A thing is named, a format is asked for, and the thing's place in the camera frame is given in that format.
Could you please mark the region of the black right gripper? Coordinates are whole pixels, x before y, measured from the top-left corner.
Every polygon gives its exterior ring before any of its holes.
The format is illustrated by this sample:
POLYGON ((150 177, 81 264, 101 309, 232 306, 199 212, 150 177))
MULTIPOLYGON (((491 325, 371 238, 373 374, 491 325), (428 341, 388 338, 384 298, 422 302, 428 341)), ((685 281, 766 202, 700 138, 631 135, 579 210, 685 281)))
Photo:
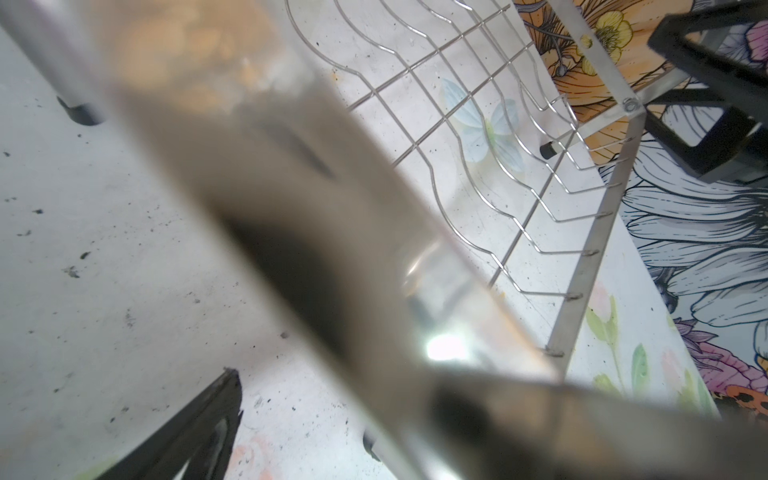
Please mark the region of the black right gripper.
POLYGON ((673 89, 652 102, 667 106, 720 108, 723 114, 695 145, 649 115, 645 128, 689 175, 706 183, 767 182, 767 73, 726 58, 714 47, 689 39, 694 32, 767 21, 763 1, 737 1, 664 17, 648 46, 704 84, 673 89))

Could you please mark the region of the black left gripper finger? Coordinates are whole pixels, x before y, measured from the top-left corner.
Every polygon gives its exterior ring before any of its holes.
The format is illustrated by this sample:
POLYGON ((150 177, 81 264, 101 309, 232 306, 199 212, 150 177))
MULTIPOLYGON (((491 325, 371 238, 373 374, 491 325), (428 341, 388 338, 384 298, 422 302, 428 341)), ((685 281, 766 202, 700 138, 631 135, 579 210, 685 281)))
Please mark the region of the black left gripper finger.
POLYGON ((222 479, 243 412, 242 384, 226 368, 208 387, 101 479, 222 479))

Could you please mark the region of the chrome wire dish rack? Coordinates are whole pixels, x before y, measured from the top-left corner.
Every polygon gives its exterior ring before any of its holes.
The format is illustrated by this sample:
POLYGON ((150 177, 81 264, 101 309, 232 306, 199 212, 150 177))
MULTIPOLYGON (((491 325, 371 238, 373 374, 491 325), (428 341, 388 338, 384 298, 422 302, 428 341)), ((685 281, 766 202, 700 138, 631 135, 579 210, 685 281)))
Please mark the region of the chrome wire dish rack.
POLYGON ((644 93, 572 1, 5 1, 1 475, 101 479, 226 368, 222 479, 763 479, 676 294, 644 93))

